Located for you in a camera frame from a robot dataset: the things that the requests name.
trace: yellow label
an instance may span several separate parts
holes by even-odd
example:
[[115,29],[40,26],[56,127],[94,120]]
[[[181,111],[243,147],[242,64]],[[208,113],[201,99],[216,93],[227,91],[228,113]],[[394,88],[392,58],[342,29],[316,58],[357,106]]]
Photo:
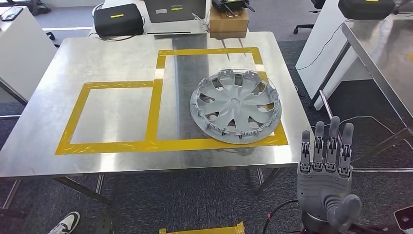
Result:
[[122,16],[124,16],[124,15],[123,15],[123,14],[119,14],[119,15],[111,16],[111,18],[117,18],[117,17],[122,17]]

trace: black case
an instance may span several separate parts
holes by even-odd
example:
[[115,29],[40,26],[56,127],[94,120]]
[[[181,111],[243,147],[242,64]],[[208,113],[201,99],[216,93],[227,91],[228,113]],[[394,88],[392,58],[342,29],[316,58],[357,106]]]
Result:
[[246,8],[245,3],[249,4],[249,0],[212,0],[212,5],[220,12],[226,12],[225,5],[233,11]]
[[103,8],[94,13],[94,28],[103,37],[143,34],[143,20],[135,4]]
[[395,8],[393,0],[339,0],[338,8],[352,20],[386,18]]
[[325,0],[311,0],[311,2],[314,4],[314,8],[322,9],[322,7],[324,6]]

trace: person's foot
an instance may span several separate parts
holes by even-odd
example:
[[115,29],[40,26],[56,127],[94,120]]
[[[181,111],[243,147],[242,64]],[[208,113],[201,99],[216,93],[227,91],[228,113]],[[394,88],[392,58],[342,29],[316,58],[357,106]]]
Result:
[[66,217],[64,217],[62,221],[60,221],[52,230],[50,230],[49,234],[70,234],[79,223],[79,219],[79,212],[70,212],[66,215]]

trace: stainless steel table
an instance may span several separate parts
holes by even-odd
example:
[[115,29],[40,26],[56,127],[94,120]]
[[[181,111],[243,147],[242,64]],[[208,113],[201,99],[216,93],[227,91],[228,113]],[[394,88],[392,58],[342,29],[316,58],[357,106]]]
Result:
[[[369,159],[406,139],[413,142],[413,20],[349,20],[341,27],[347,42],[312,98],[319,96],[332,115],[323,89],[350,46],[392,105],[406,128],[386,139],[353,162]],[[361,168],[361,171],[413,171],[413,168]]]
[[[196,126],[189,97],[202,78],[225,68],[256,70],[277,88],[282,124],[275,135],[232,145]],[[301,133],[310,129],[272,33],[72,38],[1,150],[0,177],[53,177],[108,203],[99,194],[105,173],[295,166]],[[65,177],[81,174],[100,175],[96,191]]]

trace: yellow tape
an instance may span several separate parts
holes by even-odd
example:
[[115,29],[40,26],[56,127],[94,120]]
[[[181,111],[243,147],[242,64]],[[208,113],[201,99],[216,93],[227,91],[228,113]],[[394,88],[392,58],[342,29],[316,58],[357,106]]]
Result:
[[67,121],[66,128],[63,130],[62,138],[56,149],[56,155],[62,155],[64,152],[73,152],[71,148],[72,136],[75,133],[76,125],[79,122],[80,115],[88,99],[91,89],[110,89],[110,88],[146,88],[152,87],[152,81],[113,81],[113,82],[90,82],[84,83],[80,90],[79,97],[72,110],[72,114]]
[[199,229],[173,233],[167,233],[167,230],[162,228],[159,230],[159,234],[244,234],[244,223],[240,222],[235,227]]
[[[288,145],[282,123],[278,125],[273,136],[245,145],[236,145],[221,142],[212,138],[205,139],[182,139],[182,140],[156,140],[158,119],[161,105],[162,78],[165,68],[166,56],[169,55],[204,55],[204,54],[231,54],[231,53],[251,53],[256,65],[263,66],[263,60],[256,47],[247,48],[226,48],[226,49],[187,49],[187,50],[160,50],[156,62],[154,81],[113,81],[113,82],[93,82],[85,83],[80,91],[79,97],[73,108],[72,114],[63,131],[62,138],[56,149],[56,155],[66,154],[97,154],[97,153],[118,153],[118,152],[164,152],[164,151],[186,151],[186,150],[210,150],[245,148],[258,146]],[[260,77],[268,81],[266,72],[258,71]],[[101,142],[101,143],[81,143],[71,144],[72,136],[76,125],[80,119],[81,112],[88,98],[91,89],[107,88],[144,88],[152,87],[150,109],[148,116],[147,132],[145,141],[132,142]]]
[[69,154],[101,154],[118,152],[165,152],[165,151],[188,151],[188,150],[213,150],[231,149],[259,146],[287,145],[285,132],[282,124],[274,131],[274,136],[245,145],[229,144],[212,138],[205,139],[183,139],[183,140],[160,140],[160,141],[125,141],[125,142],[102,142],[68,144],[64,148],[56,150],[56,155]]
[[111,16],[111,18],[117,18],[117,17],[122,17],[122,16],[124,16],[124,14],[114,15],[114,16]]
[[146,141],[156,141],[158,133],[159,111],[161,109],[162,80],[153,81],[152,97],[150,98],[148,124],[146,127]]
[[213,55],[213,54],[236,54],[236,53],[251,53],[255,64],[263,64],[260,51],[257,47],[244,47],[244,48],[219,48],[219,49],[186,49],[186,50],[160,50],[158,53],[158,62],[160,56],[168,55]]

